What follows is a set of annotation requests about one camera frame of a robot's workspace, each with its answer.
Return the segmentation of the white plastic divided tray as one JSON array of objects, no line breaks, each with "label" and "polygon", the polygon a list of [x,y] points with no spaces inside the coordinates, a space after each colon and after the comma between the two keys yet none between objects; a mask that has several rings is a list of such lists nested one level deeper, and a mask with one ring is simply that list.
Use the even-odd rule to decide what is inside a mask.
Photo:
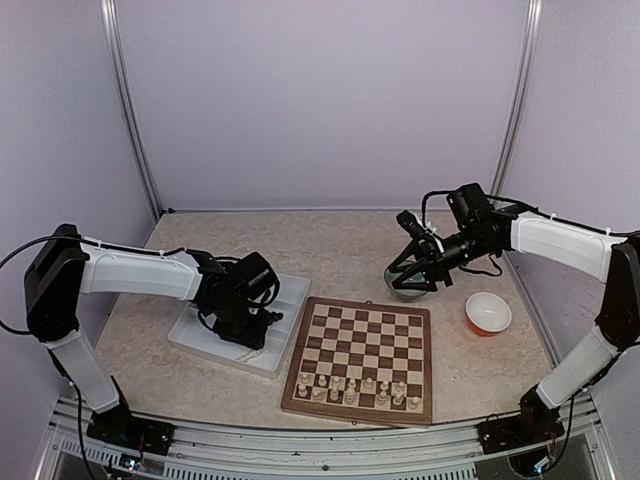
[{"label": "white plastic divided tray", "polygon": [[295,341],[299,315],[304,308],[311,281],[304,277],[282,274],[280,292],[268,309],[282,312],[283,319],[272,324],[266,333],[265,346],[259,358],[240,363],[236,358],[251,351],[245,346],[226,342],[207,330],[198,320],[194,307],[186,306],[169,331],[169,343],[184,352],[228,367],[262,377],[279,376],[287,351]]}]

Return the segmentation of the wooden chess board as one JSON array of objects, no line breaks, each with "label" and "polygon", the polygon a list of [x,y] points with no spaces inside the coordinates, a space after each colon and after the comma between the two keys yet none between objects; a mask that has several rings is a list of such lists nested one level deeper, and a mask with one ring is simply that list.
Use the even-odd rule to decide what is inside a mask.
[{"label": "wooden chess board", "polygon": [[[320,387],[320,375],[327,385]],[[333,376],[343,379],[340,399],[329,399]],[[363,389],[371,377],[374,391]],[[357,381],[352,405],[344,403],[350,378]],[[382,381],[389,382],[386,404],[377,405]],[[404,402],[392,404],[397,382],[406,383]],[[297,387],[305,384],[306,398]],[[314,402],[315,389],[325,389],[326,399]],[[408,397],[419,397],[416,410]],[[433,421],[431,322],[424,308],[380,305],[310,297],[306,301],[281,399],[285,412],[335,420],[385,426],[429,426]]]}]

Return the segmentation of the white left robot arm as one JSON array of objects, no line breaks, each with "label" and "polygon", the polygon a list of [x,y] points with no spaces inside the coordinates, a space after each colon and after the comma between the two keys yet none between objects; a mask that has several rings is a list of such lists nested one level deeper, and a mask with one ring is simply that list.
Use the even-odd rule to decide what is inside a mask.
[{"label": "white left robot arm", "polygon": [[259,253],[216,257],[178,248],[169,252],[110,245],[62,224],[42,246],[24,276],[27,327],[59,371],[92,410],[87,434],[111,444],[165,453],[174,428],[131,413],[107,375],[76,316],[80,295],[128,293],[162,296],[195,306],[200,323],[220,339],[263,348],[281,314],[269,310],[280,281]]}]

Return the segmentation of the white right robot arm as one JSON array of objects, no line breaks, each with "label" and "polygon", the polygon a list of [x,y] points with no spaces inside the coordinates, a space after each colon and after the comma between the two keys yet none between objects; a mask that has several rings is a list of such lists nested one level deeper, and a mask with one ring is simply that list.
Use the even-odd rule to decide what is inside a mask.
[{"label": "white right robot arm", "polygon": [[445,192],[459,228],[439,236],[424,214],[403,211],[396,220],[411,240],[384,272],[393,294],[413,300],[450,286],[450,272],[505,251],[533,254],[586,273],[605,284],[592,330],[520,400],[517,415],[485,420],[478,427],[484,453],[524,447],[560,436],[560,406],[599,382],[619,357],[639,343],[639,235],[610,233],[508,199],[493,206],[477,183]]}]

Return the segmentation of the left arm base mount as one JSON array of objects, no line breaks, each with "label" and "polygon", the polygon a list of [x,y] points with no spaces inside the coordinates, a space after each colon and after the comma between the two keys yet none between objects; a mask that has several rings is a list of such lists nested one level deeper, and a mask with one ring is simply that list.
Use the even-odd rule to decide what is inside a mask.
[{"label": "left arm base mount", "polygon": [[93,413],[87,435],[119,447],[166,456],[174,431],[175,427],[170,423],[137,417],[125,411]]}]

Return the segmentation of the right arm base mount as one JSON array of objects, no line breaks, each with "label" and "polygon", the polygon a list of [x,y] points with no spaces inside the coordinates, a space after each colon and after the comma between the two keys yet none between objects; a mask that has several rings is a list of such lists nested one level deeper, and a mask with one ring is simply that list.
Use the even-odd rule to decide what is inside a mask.
[{"label": "right arm base mount", "polygon": [[556,411],[541,417],[520,413],[498,418],[492,416],[477,425],[484,454],[493,454],[561,437],[564,426]]}]

